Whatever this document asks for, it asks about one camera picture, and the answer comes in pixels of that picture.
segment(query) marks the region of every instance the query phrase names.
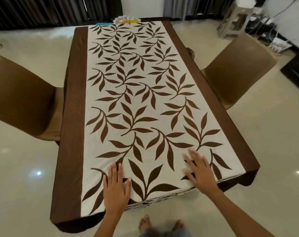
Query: table runner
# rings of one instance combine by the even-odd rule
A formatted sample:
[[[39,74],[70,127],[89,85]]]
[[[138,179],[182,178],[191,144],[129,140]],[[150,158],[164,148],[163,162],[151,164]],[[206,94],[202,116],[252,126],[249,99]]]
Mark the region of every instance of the table runner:
[[[81,216],[104,211],[113,161],[133,180],[127,209],[189,191],[188,147],[218,182],[246,172],[161,22],[90,26]]]

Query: teal object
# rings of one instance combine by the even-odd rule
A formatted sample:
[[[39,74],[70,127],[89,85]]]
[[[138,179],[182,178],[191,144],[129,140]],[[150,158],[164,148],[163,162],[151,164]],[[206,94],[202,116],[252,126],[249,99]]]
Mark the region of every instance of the teal object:
[[[96,23],[96,26],[106,26],[106,25],[112,25],[112,24],[113,24],[112,22],[108,22],[108,23],[101,22],[101,23]]]

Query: floor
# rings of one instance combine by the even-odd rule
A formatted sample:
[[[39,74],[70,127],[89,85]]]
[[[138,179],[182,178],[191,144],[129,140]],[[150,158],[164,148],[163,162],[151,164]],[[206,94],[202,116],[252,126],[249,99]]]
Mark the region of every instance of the floor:
[[[206,67],[230,42],[218,39],[218,22],[174,22],[183,43]],[[62,87],[74,27],[0,32],[0,55]],[[280,72],[286,52],[229,111],[261,168],[249,187],[226,195],[276,236],[299,236],[299,90]],[[58,146],[0,121],[0,236],[65,237],[49,219]],[[182,219],[193,236],[234,236],[210,200],[198,192],[123,214],[114,236],[138,235],[139,219],[168,230]],[[97,227],[73,236],[93,236]]]

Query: brown chair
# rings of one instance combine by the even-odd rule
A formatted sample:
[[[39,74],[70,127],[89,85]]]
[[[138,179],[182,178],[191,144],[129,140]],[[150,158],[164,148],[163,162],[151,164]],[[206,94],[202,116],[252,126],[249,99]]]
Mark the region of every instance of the brown chair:
[[[35,138],[59,141],[63,106],[63,88],[0,56],[1,121]]]
[[[266,47],[241,34],[201,72],[228,110],[276,63]]]

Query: white wall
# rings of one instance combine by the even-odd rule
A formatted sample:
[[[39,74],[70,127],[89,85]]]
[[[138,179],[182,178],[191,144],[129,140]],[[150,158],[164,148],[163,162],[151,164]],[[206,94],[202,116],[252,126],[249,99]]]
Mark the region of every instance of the white wall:
[[[293,0],[266,0],[264,8],[269,17],[277,15],[288,7]],[[299,0],[278,15],[274,23],[281,35],[299,47]]]
[[[141,17],[162,17],[164,0],[121,0],[123,15]]]

